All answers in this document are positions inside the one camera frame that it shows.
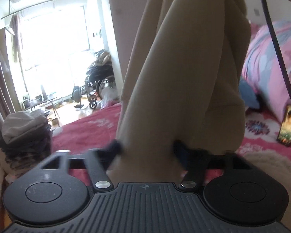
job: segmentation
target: circular pad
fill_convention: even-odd
[[[61,186],[51,182],[36,183],[26,190],[27,198],[38,203],[46,203],[56,200],[61,196],[61,193]]]
[[[208,209],[230,223],[261,226],[280,220],[289,196],[286,189],[261,171],[233,171],[204,188]]]
[[[37,226],[72,218],[89,199],[86,185],[66,171],[33,169],[6,189],[3,204],[12,219]]]
[[[266,196],[266,191],[258,184],[241,182],[230,188],[230,194],[241,202],[253,203],[263,200]]]

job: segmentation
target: pillow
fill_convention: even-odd
[[[291,81],[291,22],[274,22],[283,59]],[[266,106],[281,122],[291,104],[267,26],[258,31],[249,45],[242,77],[261,95]]]
[[[244,104],[246,107],[252,109],[260,108],[260,103],[257,99],[257,96],[255,95],[255,92],[253,91],[252,87],[250,87],[249,84],[242,77],[239,81],[238,89],[241,98],[244,100]]]
[[[251,38],[250,38],[250,41],[252,41],[255,38],[255,36],[257,35],[257,33],[258,33],[258,31],[259,31],[259,29],[260,29],[261,26],[258,25],[258,24],[256,24],[256,23],[252,23],[250,21],[249,21],[249,23],[250,23],[250,28],[251,28]]]

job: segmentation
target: metal rod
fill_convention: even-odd
[[[33,6],[36,6],[36,5],[39,5],[39,4],[42,4],[42,3],[46,3],[46,2],[51,2],[51,1],[55,1],[55,0],[48,0],[48,1],[39,2],[39,3],[36,3],[36,4],[30,5],[30,6],[27,6],[27,7],[25,7],[25,8],[20,9],[20,10],[17,10],[17,11],[14,11],[14,12],[12,12],[12,13],[9,13],[8,15],[2,17],[1,19],[4,19],[4,18],[6,18],[6,17],[8,17],[8,16],[11,16],[11,15],[13,15],[13,14],[15,14],[15,13],[18,13],[18,12],[20,12],[20,11],[22,11],[22,10],[25,10],[25,9],[31,8],[31,7],[33,7]]]
[[[9,13],[10,13],[10,9],[11,9],[11,0],[9,0]]]

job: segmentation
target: black machine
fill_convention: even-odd
[[[117,141],[84,155],[58,151],[17,179],[3,203],[14,221],[5,233],[288,233],[281,220],[289,197],[276,180],[234,153],[209,155],[173,146],[188,170],[182,182],[119,183],[106,169]],[[91,186],[69,175],[86,169]],[[203,186],[207,169],[224,174]]]

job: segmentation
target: beige pants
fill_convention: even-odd
[[[123,86],[114,183],[178,182],[175,139],[213,154],[239,147],[245,14],[244,0],[148,0]]]

